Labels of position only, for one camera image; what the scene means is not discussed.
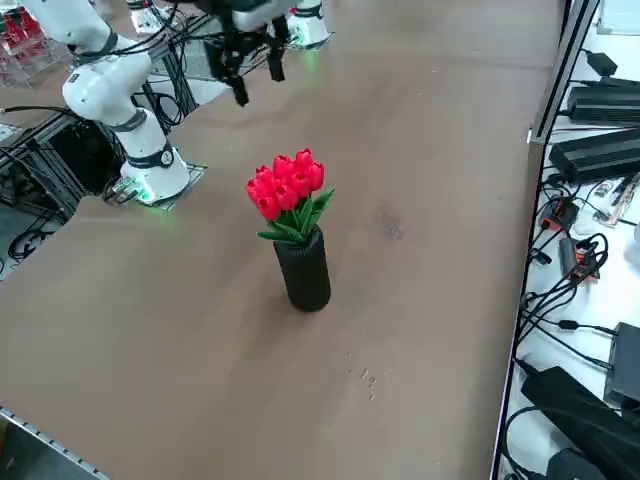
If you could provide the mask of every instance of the vase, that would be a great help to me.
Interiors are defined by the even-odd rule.
[[[331,297],[324,237],[315,226],[300,244],[273,242],[291,304],[304,312],[322,310]]]

